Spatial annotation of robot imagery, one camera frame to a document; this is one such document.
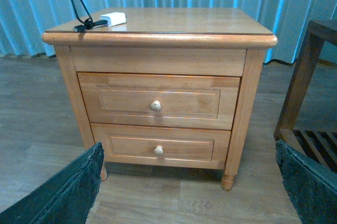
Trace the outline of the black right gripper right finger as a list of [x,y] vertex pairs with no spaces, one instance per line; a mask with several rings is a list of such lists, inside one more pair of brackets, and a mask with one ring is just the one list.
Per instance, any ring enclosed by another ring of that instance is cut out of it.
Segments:
[[276,163],[302,223],[336,223],[336,174],[282,140]]

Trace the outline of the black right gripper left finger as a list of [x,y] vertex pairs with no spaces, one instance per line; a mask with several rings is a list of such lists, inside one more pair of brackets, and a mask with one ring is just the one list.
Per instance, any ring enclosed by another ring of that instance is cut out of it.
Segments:
[[99,142],[1,212],[1,223],[86,223],[100,189],[103,159]]

